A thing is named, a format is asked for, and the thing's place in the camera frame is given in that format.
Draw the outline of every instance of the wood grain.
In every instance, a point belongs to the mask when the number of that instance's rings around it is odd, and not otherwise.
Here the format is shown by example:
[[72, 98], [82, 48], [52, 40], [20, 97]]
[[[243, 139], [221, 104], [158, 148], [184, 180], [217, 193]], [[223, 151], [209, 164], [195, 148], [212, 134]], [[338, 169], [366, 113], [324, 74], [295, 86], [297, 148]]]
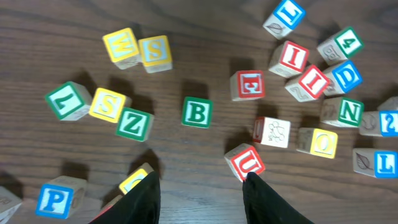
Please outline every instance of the wood grain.
[[[13, 223], [88, 223], [117, 185], [142, 162], [162, 175], [161, 223], [245, 223], [241, 183], [223, 154], [251, 142], [256, 115], [292, 122], [288, 149], [256, 144], [267, 166], [261, 177], [315, 223], [396, 223], [398, 180], [355, 174], [353, 147], [397, 149], [397, 138], [366, 138], [357, 129], [319, 124], [322, 100], [298, 103], [285, 80], [267, 71], [281, 43], [262, 23], [277, 0], [3, 0], [0, 2], [0, 184], [23, 196]], [[301, 0], [307, 16], [288, 36], [326, 68], [318, 43], [353, 26], [365, 48], [353, 58], [364, 83], [347, 94], [366, 111], [398, 95], [398, 4], [395, 0]], [[118, 70], [101, 37], [132, 27], [138, 39], [169, 37], [174, 69], [148, 75]], [[229, 77], [265, 71], [267, 96], [231, 102]], [[59, 122], [44, 95], [65, 81], [127, 94], [135, 109], [155, 114], [150, 139], [115, 136], [116, 126], [89, 116]], [[184, 96], [214, 102], [208, 130], [180, 124]], [[295, 151], [299, 127], [339, 135], [336, 159]], [[43, 183], [60, 174], [87, 177], [85, 208], [66, 221], [37, 217]]]

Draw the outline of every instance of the toy block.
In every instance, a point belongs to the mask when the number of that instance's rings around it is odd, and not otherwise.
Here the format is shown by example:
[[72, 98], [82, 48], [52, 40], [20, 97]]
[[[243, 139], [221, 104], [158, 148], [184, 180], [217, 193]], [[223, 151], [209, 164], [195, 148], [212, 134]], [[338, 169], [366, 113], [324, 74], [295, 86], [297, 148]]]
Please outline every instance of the toy block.
[[299, 102], [312, 101], [319, 98], [329, 82], [316, 66], [311, 65], [303, 75], [288, 81], [285, 89]]
[[329, 159], [335, 158], [338, 141], [336, 133], [318, 128], [300, 128], [297, 139], [299, 152]]
[[290, 121], [258, 117], [254, 123], [253, 141], [267, 146], [287, 148]]
[[375, 178], [398, 178], [398, 153], [380, 149], [354, 149], [354, 171]]
[[123, 107], [131, 105], [131, 99], [120, 93], [97, 88], [89, 114], [95, 118], [117, 123]]
[[364, 44], [352, 27], [347, 27], [339, 33], [322, 42], [317, 50], [328, 65], [334, 65], [353, 57]]
[[233, 101], [256, 100], [265, 97], [266, 88], [262, 71], [238, 71], [230, 79]]
[[363, 136], [398, 137], [398, 111], [364, 112], [359, 133]]
[[358, 128], [362, 122], [364, 105], [346, 97], [323, 101], [320, 121], [341, 128]]
[[378, 108], [378, 111], [385, 111], [385, 110], [395, 110], [398, 111], [398, 96], [394, 96], [389, 98], [387, 101], [382, 103]]
[[293, 0], [283, 0], [262, 25], [276, 39], [292, 32], [305, 16], [305, 10]]
[[136, 141], [148, 139], [154, 116], [131, 108], [124, 108], [119, 119], [116, 135]]
[[141, 60], [137, 40], [130, 28], [125, 28], [102, 37], [111, 61], [120, 69], [138, 64]]
[[87, 89], [66, 82], [45, 96], [46, 102], [61, 121], [77, 121], [88, 114], [93, 98]]
[[36, 215], [66, 219], [83, 204], [87, 180], [60, 176], [42, 186]]
[[144, 179], [149, 173], [153, 171], [153, 168], [148, 163], [144, 163], [143, 165], [138, 167], [138, 169], [136, 169], [126, 180], [119, 184], [119, 189], [123, 192], [123, 194], [127, 194], [142, 179]]
[[350, 60], [332, 66], [323, 71], [330, 84], [324, 94], [326, 96], [345, 94], [362, 83], [362, 76]]
[[285, 41], [274, 51], [268, 70], [284, 78], [304, 71], [310, 52], [291, 41]]
[[209, 128], [213, 114], [213, 102], [187, 96], [182, 110], [182, 124], [196, 128]]
[[145, 38], [138, 42], [142, 54], [142, 63], [147, 73], [173, 69], [172, 54], [166, 35]]
[[21, 204], [19, 197], [0, 187], [0, 224], [6, 224]]
[[260, 174], [266, 169], [256, 148], [249, 144], [240, 144], [238, 147], [227, 152], [224, 158], [233, 174], [241, 182], [246, 179], [249, 172]]

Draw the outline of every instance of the block face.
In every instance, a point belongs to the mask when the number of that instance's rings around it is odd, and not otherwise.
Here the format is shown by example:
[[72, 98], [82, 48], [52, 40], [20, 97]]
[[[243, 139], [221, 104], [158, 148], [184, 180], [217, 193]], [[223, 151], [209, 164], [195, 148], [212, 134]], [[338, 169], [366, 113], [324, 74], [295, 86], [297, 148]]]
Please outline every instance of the block face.
[[343, 93], [351, 91], [362, 83], [362, 76], [352, 61], [343, 62], [339, 67], [332, 71], [339, 87]]
[[182, 124], [197, 128], [209, 128], [213, 113], [213, 102], [195, 97], [185, 97]]
[[337, 140], [338, 136], [334, 132], [314, 129], [310, 153], [333, 159], [336, 154]]
[[136, 141], [145, 141], [149, 135], [153, 116], [149, 113], [124, 108], [116, 135]]
[[73, 82], [66, 82], [45, 96], [58, 119], [64, 120], [85, 105]]
[[398, 178], [398, 154], [392, 151], [377, 151], [374, 153], [376, 178]]
[[352, 27], [347, 27], [335, 37], [335, 42], [346, 58], [351, 58], [363, 47], [363, 42]]
[[314, 99], [319, 98], [328, 87], [329, 82], [329, 79], [314, 65], [311, 65], [298, 81], [300, 86]]
[[117, 123], [123, 106], [130, 101], [127, 99], [126, 96], [120, 93], [98, 88], [95, 92], [89, 114], [95, 118]]
[[73, 198], [73, 189], [44, 184], [37, 202], [36, 215], [66, 219]]
[[280, 64], [301, 73], [304, 71], [309, 54], [308, 49], [291, 41], [286, 41]]
[[398, 111], [380, 111], [380, 130], [383, 137], [398, 136]]
[[289, 29], [294, 30], [305, 16], [305, 10], [295, 1], [284, 0], [274, 11], [274, 15]]

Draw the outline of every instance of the blue block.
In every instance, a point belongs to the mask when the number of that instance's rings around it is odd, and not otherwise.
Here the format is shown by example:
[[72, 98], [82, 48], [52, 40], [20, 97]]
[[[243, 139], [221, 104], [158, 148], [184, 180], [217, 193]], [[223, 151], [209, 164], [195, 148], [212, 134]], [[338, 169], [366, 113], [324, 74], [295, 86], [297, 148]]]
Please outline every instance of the blue block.
[[37, 202], [36, 215], [66, 219], [73, 199], [73, 189], [44, 184]]
[[281, 20], [289, 29], [294, 30], [304, 18], [305, 10], [295, 1], [283, 0], [275, 9], [274, 16]]

